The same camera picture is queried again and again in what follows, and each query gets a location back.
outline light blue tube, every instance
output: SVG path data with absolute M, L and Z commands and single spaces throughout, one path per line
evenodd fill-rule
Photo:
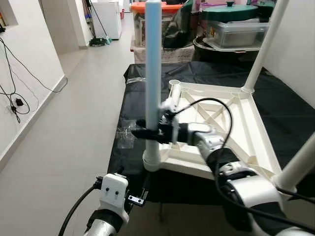
M 157 130 L 161 103 L 161 0 L 146 2 L 146 126 Z M 160 164 L 158 142 L 146 141 L 143 164 L 148 171 L 157 171 Z

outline tiled floor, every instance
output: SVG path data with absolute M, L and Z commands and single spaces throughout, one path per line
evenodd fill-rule
M 125 14 L 119 41 L 89 48 L 72 73 L 75 62 L 62 61 L 68 66 L 68 85 L 54 96 L 0 173 L 1 236 L 56 236 L 74 202 L 95 176 L 105 174 L 125 89 L 123 73 L 134 62 L 132 34 L 132 17 Z M 95 191 L 79 206 L 65 235 L 83 235 L 97 206 Z M 309 206 L 303 206 L 306 212 Z M 218 206 L 164 205 L 162 223 L 158 210 L 153 203 L 134 207 L 120 235 L 243 235 L 226 223 Z M 312 220 L 314 214 L 303 217 Z

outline orange lid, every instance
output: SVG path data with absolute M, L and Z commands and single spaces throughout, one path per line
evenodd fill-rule
M 167 5 L 166 2 L 162 2 L 163 13 L 176 13 L 182 4 Z M 131 10 L 137 13 L 144 14 L 146 9 L 146 3 L 144 1 L 134 2 L 131 4 Z

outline white plastic stand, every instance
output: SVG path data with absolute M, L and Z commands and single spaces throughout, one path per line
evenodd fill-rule
M 306 141 L 293 159 L 286 165 L 282 173 L 274 176 L 276 186 L 294 191 L 305 175 L 315 166 L 315 133 Z
M 275 38 L 281 19 L 284 15 L 285 9 L 289 3 L 289 0 L 278 0 L 270 19 L 270 26 L 262 42 L 258 55 L 254 64 L 252 65 L 251 72 L 246 80 L 245 85 L 242 87 L 244 92 L 254 92 L 254 86 L 261 72 L 262 65 L 265 61 L 266 55 L 270 48 L 270 45 Z
M 178 101 L 178 109 L 203 97 L 214 97 L 225 102 L 232 111 L 234 121 L 231 138 L 227 145 L 238 158 L 255 168 L 263 176 L 270 180 L 273 177 L 278 186 L 292 190 L 314 166 L 315 135 L 312 135 L 282 172 L 252 97 L 255 83 L 288 2 L 289 0 L 277 1 L 270 27 L 242 88 L 180 83 L 180 87 L 178 84 L 172 85 L 170 97 L 174 96 L 173 100 Z M 153 130 L 157 128 L 158 124 L 160 100 L 160 13 L 160 1 L 148 0 L 146 3 L 146 118 L 147 128 Z M 229 119 L 224 107 L 211 101 L 198 103 L 180 113 L 179 123 L 182 122 L 208 123 L 215 127 L 223 137 L 229 127 Z M 209 167 L 205 165 L 196 147 L 184 143 L 160 145 L 159 153 L 157 153 L 157 146 L 157 142 L 147 141 L 147 150 L 144 154 L 144 166 L 147 170 L 156 171 L 159 168 L 164 168 L 189 175 L 212 178 Z

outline white pole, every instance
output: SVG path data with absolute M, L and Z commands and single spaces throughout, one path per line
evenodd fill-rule
M 162 3 L 161 0 L 146 2 L 146 126 L 158 129 L 159 106 L 161 103 L 161 45 Z M 143 164 L 148 171 L 159 169 L 158 142 L 146 141 Z
M 180 84 L 173 85 L 169 95 L 172 99 L 171 104 L 174 104 L 176 108 L 181 98 L 181 94 L 182 94 L 182 86 L 180 86 Z
M 285 190 L 294 190 L 295 186 L 315 166 L 315 133 L 304 143 L 282 173 L 273 178 L 276 186 Z
M 289 0 L 278 0 L 270 19 L 269 29 L 262 42 L 256 60 L 252 66 L 251 72 L 247 77 L 245 85 L 241 88 L 244 92 L 254 92 L 254 86 L 262 69 L 262 64 L 265 61 L 270 45 L 277 33 L 281 19 L 284 15 L 285 9 Z

